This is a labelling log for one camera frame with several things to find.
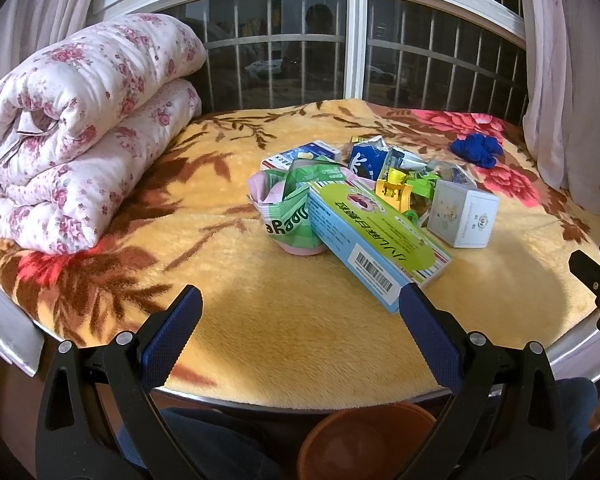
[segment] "plastic bucket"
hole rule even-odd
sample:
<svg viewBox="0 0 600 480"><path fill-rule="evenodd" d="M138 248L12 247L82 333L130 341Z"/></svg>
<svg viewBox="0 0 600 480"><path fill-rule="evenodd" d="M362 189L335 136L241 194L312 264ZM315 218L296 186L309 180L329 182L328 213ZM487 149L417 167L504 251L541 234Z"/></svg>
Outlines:
<svg viewBox="0 0 600 480"><path fill-rule="evenodd" d="M394 480L435 421L429 412L408 402L332 413L302 444L298 478Z"/></svg>

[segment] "yellow plastic toy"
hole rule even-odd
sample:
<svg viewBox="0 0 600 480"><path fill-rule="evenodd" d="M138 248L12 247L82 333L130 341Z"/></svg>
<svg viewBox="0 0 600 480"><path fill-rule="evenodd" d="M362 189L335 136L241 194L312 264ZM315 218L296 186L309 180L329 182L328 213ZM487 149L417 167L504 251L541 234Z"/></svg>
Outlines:
<svg viewBox="0 0 600 480"><path fill-rule="evenodd" d="M411 209L411 191L413 190L413 187L405 184L406 180L405 173L391 168L386 180L376 182L376 195L400 213L404 213Z"/></svg>

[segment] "jeans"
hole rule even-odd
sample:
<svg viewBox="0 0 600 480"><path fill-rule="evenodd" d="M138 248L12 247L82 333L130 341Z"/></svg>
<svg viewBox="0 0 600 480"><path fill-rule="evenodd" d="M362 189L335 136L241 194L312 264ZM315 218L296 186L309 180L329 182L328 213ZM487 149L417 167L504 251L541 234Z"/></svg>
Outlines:
<svg viewBox="0 0 600 480"><path fill-rule="evenodd" d="M582 459L582 444L591 433L587 423L598 404L596 385L583 377L555 381L562 407L567 436L567 473L569 478ZM475 434L486 434L495 416L500 397L490 397L486 413L480 419Z"/></svg>
<svg viewBox="0 0 600 480"><path fill-rule="evenodd" d="M567 433L568 474L582 459L582 443L590 433L589 417L598 403L595 385L584 378L556 381ZM498 406L488 400L486 414L475 433L488 430ZM257 432L246 422L214 410L167 408L160 414L183 451L208 480L280 480L280 466L267 457ZM118 443L126 459L144 467L131 438L123 428Z"/></svg>

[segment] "blue gripper pad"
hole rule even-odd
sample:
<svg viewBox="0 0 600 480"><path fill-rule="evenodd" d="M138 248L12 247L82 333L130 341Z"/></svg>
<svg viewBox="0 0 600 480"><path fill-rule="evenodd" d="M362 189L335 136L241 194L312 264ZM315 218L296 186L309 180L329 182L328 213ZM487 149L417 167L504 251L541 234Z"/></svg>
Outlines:
<svg viewBox="0 0 600 480"><path fill-rule="evenodd" d="M452 321L443 328L434 314L435 307L414 283L402 288L398 304L400 316L415 339L436 382L449 388L456 395L462 386L462 354L447 334L447 330L453 330L455 335L460 337L462 334L466 336L466 333L451 314L438 311L438 314L446 314Z"/></svg>
<svg viewBox="0 0 600 480"><path fill-rule="evenodd" d="M168 311L153 316L166 316L166 319L140 357L140 381L146 392L163 386L169 377L173 365L202 317L202 295L197 288L187 285Z"/></svg>

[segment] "silver bolt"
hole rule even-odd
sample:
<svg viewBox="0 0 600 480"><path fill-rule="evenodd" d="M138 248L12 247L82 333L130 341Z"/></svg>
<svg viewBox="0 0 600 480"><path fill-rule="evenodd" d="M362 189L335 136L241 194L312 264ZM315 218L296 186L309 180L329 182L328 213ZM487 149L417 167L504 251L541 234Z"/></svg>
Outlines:
<svg viewBox="0 0 600 480"><path fill-rule="evenodd" d="M71 341L62 341L59 345L58 345L58 351L61 354L66 354L69 350L71 350L72 347L72 343Z"/></svg>
<svg viewBox="0 0 600 480"><path fill-rule="evenodd" d="M476 346L484 346L487 343L487 338L485 338L485 336L483 336L480 332L474 332L469 336L469 341Z"/></svg>
<svg viewBox="0 0 600 480"><path fill-rule="evenodd" d="M531 349L531 351L534 354L538 354L538 355L540 355L544 351L544 348L542 348L542 345L537 341L532 341L531 343L529 343L529 348Z"/></svg>
<svg viewBox="0 0 600 480"><path fill-rule="evenodd" d="M116 336L116 343L119 345L126 345L131 343L131 340L134 338L134 335L131 332L120 332Z"/></svg>

